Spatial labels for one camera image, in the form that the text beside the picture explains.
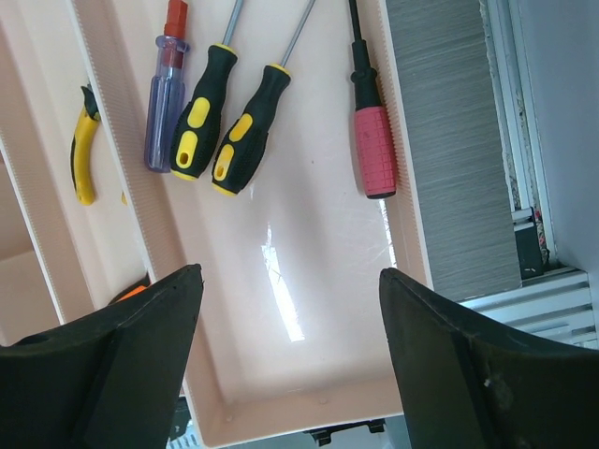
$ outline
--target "yellow plier handle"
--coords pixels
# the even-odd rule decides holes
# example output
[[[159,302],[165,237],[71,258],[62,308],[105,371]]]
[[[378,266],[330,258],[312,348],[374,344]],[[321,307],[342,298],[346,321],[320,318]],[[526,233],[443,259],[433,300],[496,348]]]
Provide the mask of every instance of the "yellow plier handle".
[[[100,113],[90,86],[82,86],[81,89],[84,97],[83,110],[71,143],[71,176],[77,199],[83,206],[90,206],[95,201],[91,171],[92,144],[100,125]]]

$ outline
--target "red screwdriver handle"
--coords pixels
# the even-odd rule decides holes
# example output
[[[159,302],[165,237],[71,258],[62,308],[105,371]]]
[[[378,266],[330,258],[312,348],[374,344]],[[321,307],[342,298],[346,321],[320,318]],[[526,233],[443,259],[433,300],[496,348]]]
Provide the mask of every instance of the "red screwdriver handle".
[[[395,148],[384,107],[361,109],[355,116],[358,160],[366,196],[382,199],[396,193]]]

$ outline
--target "screwdriver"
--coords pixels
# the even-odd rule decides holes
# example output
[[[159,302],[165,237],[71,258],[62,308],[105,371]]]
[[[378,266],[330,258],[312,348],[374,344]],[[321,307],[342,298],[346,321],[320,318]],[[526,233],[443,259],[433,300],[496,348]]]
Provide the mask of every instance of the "screwdriver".
[[[396,193],[395,149],[387,110],[376,85],[378,73],[371,66],[366,41],[362,39],[356,0],[349,0],[355,42],[352,44],[355,72],[356,114],[354,126],[364,190],[369,199]]]
[[[256,173],[266,149],[281,95],[291,83],[285,68],[316,0],[309,0],[280,64],[264,68],[262,83],[239,120],[226,134],[212,169],[212,186],[226,196],[243,190]]]
[[[188,5],[168,0],[164,34],[156,38],[158,61],[152,78],[144,160],[157,173],[170,171],[170,142],[183,108],[183,62],[189,45],[185,40]]]
[[[170,152],[170,170],[186,181],[199,178],[218,145],[226,86],[237,63],[237,55],[229,45],[242,7],[243,0],[237,0],[223,43],[209,47],[206,71],[177,123]]]

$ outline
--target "orange object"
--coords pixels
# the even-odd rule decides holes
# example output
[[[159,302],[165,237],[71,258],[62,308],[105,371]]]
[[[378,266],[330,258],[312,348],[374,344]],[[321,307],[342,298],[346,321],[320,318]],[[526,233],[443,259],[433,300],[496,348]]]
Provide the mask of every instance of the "orange object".
[[[165,36],[185,40],[187,24],[187,4],[183,0],[169,0]]]
[[[125,299],[128,299],[130,297],[134,297],[138,293],[143,292],[150,285],[152,285],[152,283],[150,282],[150,276],[146,274],[141,281],[135,282],[133,285],[124,289],[121,293],[114,297],[110,304],[114,304],[115,302],[119,301],[124,301]]]

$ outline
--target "gray textured panel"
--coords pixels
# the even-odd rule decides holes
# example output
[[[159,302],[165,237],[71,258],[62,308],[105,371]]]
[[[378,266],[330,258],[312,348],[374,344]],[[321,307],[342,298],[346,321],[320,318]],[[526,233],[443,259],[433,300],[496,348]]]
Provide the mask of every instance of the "gray textured panel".
[[[478,0],[387,0],[435,290],[520,285]]]

